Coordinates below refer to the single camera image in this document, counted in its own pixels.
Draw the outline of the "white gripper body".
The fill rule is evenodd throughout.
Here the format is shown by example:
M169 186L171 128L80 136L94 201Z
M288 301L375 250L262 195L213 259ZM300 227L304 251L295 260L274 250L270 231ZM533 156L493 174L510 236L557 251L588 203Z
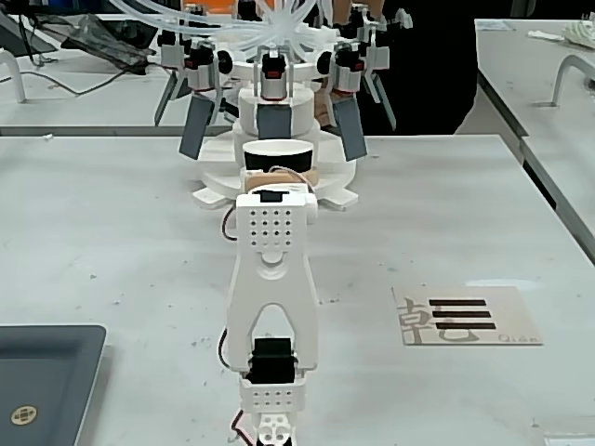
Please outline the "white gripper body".
M286 173L292 178L292 181L284 180L280 182L280 185L284 188L289 190L298 190L298 184L303 184L307 188L307 191L311 191L311 182L302 173L280 165L274 165L271 167L272 174L278 172Z

